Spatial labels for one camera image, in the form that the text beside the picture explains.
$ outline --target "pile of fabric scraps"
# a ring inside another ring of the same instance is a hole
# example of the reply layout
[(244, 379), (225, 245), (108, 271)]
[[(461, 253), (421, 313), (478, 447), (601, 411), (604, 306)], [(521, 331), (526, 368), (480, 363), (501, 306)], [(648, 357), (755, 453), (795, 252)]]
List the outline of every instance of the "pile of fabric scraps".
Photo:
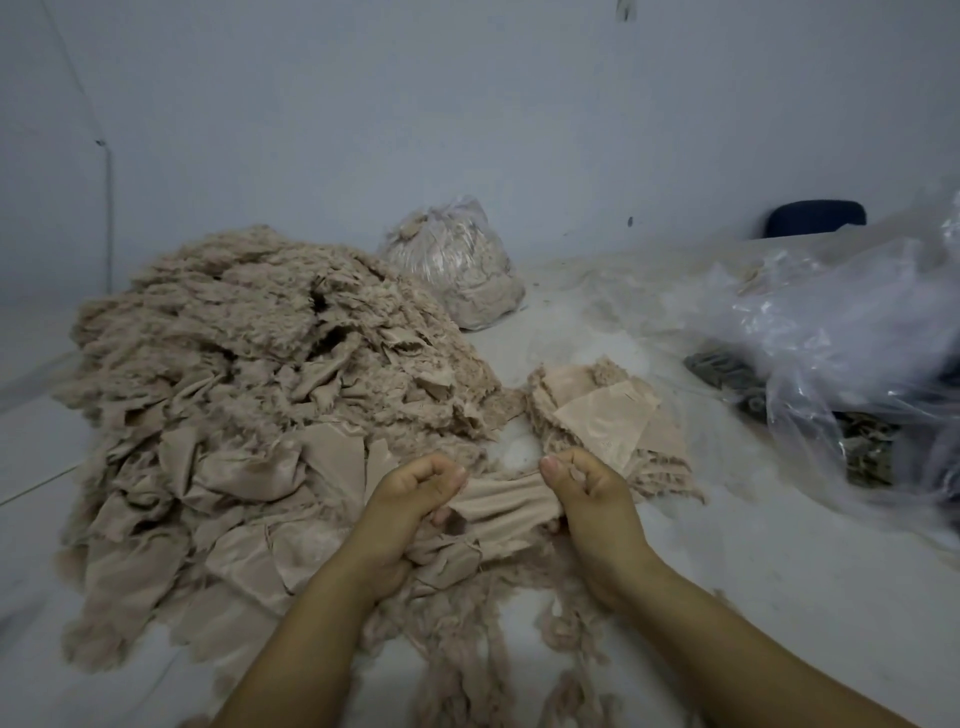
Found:
[[(443, 530), (364, 628), (370, 655), (404, 636), (426, 661), (411, 722), (510, 726), (499, 604), (553, 590), (544, 641), (575, 668), (544, 725), (610, 724), (586, 664), (600, 608), (551, 535), (562, 509), (538, 473), (492, 473), (483, 443), (524, 408), (438, 305), (376, 258), (225, 232), (161, 258), (130, 291), (86, 304), (83, 363), (60, 393), (98, 430), (63, 529), (64, 578), (85, 593), (66, 659), (117, 667), (148, 623), (216, 665), (232, 690), (383, 474), (433, 449), (467, 467)], [(683, 437), (653, 390), (608, 360), (538, 370), (530, 415), (547, 450), (605, 458), (637, 499), (697, 495)]]

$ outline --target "hand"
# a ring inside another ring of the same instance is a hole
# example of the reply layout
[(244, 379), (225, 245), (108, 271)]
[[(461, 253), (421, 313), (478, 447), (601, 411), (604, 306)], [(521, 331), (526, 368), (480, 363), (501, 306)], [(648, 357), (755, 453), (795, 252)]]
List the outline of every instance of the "hand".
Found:
[[(576, 480), (571, 467), (586, 481)], [(564, 507), (587, 586), (597, 599), (623, 614), (623, 595), (631, 579), (661, 563), (643, 535), (627, 481), (582, 448), (544, 457), (540, 473)]]
[(371, 606), (398, 590), (413, 567), (403, 551), (420, 522), (431, 516), (442, 525), (445, 504), (467, 482), (467, 471), (444, 455), (424, 455), (386, 475), (376, 486), (360, 520), (330, 560), (354, 580)]

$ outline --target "plastic bag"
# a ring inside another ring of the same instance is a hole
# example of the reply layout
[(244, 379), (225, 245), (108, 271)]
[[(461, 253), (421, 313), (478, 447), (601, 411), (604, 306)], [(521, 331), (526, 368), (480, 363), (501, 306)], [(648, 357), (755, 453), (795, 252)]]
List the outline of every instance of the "plastic bag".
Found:
[(460, 328), (488, 327), (523, 300), (523, 281), (472, 197), (412, 212), (379, 253), (426, 283)]
[[(817, 475), (821, 499), (924, 531), (931, 506), (960, 525), (960, 214), (926, 215), (877, 226), (902, 231), (911, 219), (922, 238), (877, 245), (869, 226), (836, 233), (852, 255), (826, 237), (819, 250), (773, 251), (746, 285), (713, 290), (710, 308), (688, 320), (765, 381), (774, 439)], [(867, 461), (874, 485), (888, 486), (850, 485)]]

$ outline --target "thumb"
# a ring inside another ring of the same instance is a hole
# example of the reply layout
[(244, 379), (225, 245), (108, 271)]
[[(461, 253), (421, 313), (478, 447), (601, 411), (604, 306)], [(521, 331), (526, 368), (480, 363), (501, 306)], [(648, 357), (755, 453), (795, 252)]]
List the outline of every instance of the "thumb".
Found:
[(560, 462), (553, 455), (547, 455), (540, 461), (540, 474), (550, 490), (557, 494), (564, 510), (576, 502), (578, 498), (584, 497), (587, 492), (584, 486), (573, 479), (570, 474), (570, 468)]
[(416, 511), (418, 518), (424, 518), (456, 496), (466, 482), (467, 471), (461, 466), (435, 475), (409, 494), (410, 506)]

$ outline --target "wall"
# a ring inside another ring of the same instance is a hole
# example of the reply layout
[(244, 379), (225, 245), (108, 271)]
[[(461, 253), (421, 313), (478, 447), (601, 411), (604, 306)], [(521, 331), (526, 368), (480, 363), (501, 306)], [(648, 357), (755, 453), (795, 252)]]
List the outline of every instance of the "wall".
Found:
[[(14, 319), (106, 286), (104, 151), (36, 0), (0, 4), (0, 371)], [(10, 307), (16, 305), (14, 313)]]
[(519, 258), (696, 243), (809, 197), (876, 218), (960, 168), (954, 0), (52, 7), (115, 151), (121, 276), (255, 221), (370, 247), (460, 193)]

